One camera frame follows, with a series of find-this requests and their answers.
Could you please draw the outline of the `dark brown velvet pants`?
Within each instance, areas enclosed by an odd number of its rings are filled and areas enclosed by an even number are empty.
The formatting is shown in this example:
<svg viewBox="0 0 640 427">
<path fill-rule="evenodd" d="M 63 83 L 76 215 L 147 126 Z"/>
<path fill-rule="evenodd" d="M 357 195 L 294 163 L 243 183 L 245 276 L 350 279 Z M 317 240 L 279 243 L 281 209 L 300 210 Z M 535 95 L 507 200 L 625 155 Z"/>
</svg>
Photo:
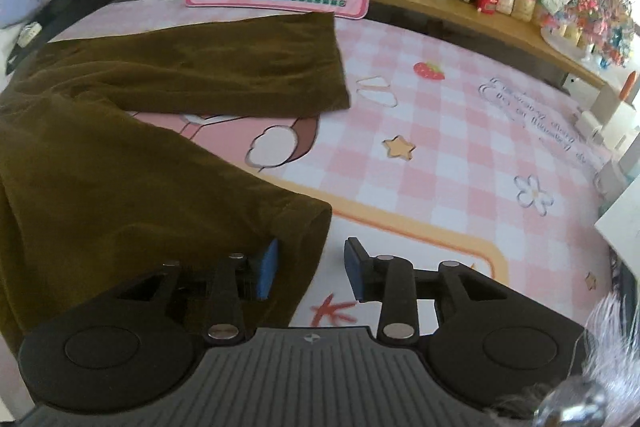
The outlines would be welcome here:
<svg viewBox="0 0 640 427">
<path fill-rule="evenodd" d="M 349 108 L 334 18 L 279 15 L 52 42 L 1 95 L 1 334 L 177 261 L 280 246 L 250 329 L 284 327 L 332 209 L 229 164 L 143 113 L 309 118 Z"/>
</svg>

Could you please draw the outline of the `pink checkered tablecloth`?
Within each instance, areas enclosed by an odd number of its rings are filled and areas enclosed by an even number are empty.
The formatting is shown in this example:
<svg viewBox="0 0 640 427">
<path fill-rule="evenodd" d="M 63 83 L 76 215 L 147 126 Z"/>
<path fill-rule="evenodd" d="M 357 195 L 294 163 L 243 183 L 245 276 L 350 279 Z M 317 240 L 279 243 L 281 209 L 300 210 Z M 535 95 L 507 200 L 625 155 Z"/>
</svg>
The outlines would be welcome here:
<svg viewBox="0 0 640 427">
<path fill-rule="evenodd" d="M 296 326 L 378 323 L 343 245 L 433 270 L 461 262 L 583 322 L 611 288 L 594 225 L 602 157 L 575 105 L 483 55 L 372 20 L 337 20 L 352 105 L 317 120 L 149 114 L 212 153 L 326 200 L 333 219 Z"/>
</svg>

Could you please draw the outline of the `colourful candy bouquet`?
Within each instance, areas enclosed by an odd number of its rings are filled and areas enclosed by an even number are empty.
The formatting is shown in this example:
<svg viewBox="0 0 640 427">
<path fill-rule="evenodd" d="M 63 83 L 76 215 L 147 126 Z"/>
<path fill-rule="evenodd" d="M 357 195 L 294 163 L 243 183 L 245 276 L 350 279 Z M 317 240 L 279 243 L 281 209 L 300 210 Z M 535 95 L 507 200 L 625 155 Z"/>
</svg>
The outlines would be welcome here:
<svg viewBox="0 0 640 427">
<path fill-rule="evenodd" d="M 537 0 L 537 9 L 540 26 L 597 53 L 601 68 L 628 64 L 636 34 L 630 0 Z"/>
</svg>

